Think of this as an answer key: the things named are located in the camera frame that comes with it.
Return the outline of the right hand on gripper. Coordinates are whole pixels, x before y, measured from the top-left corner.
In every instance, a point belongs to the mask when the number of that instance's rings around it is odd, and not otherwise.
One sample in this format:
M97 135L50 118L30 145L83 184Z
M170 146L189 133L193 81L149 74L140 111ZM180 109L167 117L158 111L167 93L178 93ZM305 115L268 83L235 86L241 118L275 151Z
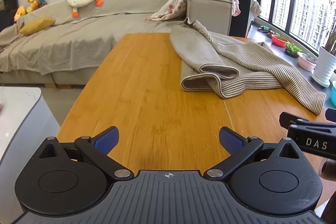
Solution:
M335 191L335 160L324 157L318 167L318 176L323 186Z

